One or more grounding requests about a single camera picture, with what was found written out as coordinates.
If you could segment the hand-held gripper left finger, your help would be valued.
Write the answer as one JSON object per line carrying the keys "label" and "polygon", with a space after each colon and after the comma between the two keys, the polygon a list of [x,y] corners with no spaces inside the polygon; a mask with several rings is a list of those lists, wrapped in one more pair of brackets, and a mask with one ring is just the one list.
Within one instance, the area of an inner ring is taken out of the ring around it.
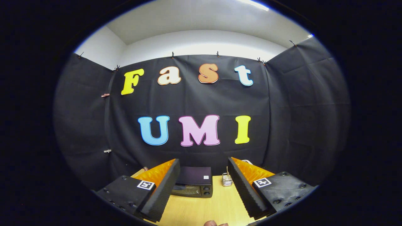
{"label": "hand-held gripper left finger", "polygon": [[180,160],[172,159],[137,176],[122,175],[95,195],[132,218],[159,222],[179,174]]}

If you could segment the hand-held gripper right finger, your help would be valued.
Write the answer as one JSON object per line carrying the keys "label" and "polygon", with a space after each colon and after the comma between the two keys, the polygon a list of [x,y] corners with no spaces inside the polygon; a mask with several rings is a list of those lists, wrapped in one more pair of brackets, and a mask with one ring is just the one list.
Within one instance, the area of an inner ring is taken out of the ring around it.
{"label": "hand-held gripper right finger", "polygon": [[316,189],[289,172],[272,173],[234,157],[228,158],[227,172],[247,214],[255,220],[288,209]]}

